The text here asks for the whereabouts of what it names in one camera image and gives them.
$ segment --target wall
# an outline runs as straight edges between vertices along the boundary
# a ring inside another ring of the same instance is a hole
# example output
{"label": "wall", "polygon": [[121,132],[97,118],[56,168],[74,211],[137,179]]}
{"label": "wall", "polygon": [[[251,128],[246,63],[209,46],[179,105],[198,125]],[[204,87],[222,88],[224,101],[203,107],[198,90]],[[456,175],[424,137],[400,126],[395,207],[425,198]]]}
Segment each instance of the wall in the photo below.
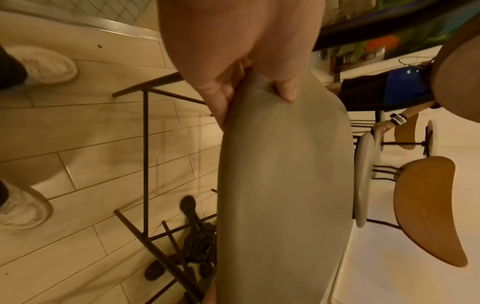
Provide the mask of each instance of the wall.
{"label": "wall", "polygon": [[[415,56],[434,56],[439,48]],[[423,58],[411,59],[423,61]],[[343,73],[342,78],[376,74],[395,68],[395,60]],[[353,113],[366,119],[371,113]],[[480,124],[456,117],[445,109],[423,112],[416,139],[425,136],[425,126],[436,126],[434,155],[446,156],[456,164],[453,187],[453,216],[469,259],[465,268],[447,265],[411,242],[402,232],[368,223],[354,226],[334,303],[341,304],[450,304],[478,303],[480,286]],[[393,132],[385,136],[393,140]],[[422,151],[385,147],[384,164],[400,166],[422,158]],[[393,210],[394,184],[375,180],[370,192],[369,218],[396,223]]]}

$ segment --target wristwatch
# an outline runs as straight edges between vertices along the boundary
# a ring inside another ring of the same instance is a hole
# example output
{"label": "wristwatch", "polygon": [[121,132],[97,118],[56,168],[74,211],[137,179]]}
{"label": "wristwatch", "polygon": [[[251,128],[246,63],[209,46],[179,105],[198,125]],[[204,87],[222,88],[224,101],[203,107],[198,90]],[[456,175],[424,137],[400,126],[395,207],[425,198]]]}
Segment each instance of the wristwatch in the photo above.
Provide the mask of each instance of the wristwatch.
{"label": "wristwatch", "polygon": [[390,121],[396,124],[397,126],[403,125],[407,123],[407,118],[403,114],[396,114],[393,113],[390,115]]}

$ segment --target sneaker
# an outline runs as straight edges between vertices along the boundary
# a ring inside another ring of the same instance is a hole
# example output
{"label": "sneaker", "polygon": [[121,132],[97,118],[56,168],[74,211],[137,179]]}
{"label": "sneaker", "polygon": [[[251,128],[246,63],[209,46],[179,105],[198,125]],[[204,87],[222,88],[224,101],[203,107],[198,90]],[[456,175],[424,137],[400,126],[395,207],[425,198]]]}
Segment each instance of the sneaker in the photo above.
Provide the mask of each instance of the sneaker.
{"label": "sneaker", "polygon": [[47,49],[12,46],[5,47],[5,51],[25,67],[28,74],[26,85],[63,83],[72,80],[79,73],[70,58]]}
{"label": "sneaker", "polygon": [[47,204],[5,180],[0,180],[0,193],[0,229],[30,229],[49,218]]}

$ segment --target white shoe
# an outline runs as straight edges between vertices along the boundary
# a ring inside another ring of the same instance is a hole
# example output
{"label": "white shoe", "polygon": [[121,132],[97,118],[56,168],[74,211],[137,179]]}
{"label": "white shoe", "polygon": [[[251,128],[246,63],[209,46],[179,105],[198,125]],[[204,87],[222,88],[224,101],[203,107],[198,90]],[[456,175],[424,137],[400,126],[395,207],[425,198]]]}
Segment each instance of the white shoe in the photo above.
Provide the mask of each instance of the white shoe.
{"label": "white shoe", "polygon": [[0,191],[6,194],[2,195],[6,201],[0,206],[0,229],[30,229],[49,218],[50,210],[46,203],[5,180],[0,182],[5,185]]}
{"label": "white shoe", "polygon": [[67,82],[79,73],[77,66],[70,58],[47,49],[12,46],[5,47],[5,51],[25,67],[28,74],[26,85]]}

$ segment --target black shorts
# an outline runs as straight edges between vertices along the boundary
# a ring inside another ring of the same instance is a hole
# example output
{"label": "black shorts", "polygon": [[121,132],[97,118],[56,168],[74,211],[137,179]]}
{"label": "black shorts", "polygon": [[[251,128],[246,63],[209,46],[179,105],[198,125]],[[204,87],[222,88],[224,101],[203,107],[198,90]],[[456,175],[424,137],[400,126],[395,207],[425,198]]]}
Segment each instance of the black shorts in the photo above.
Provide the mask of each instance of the black shorts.
{"label": "black shorts", "polygon": [[385,85],[389,71],[371,76],[345,79],[338,98],[345,105],[370,105],[384,102]]}

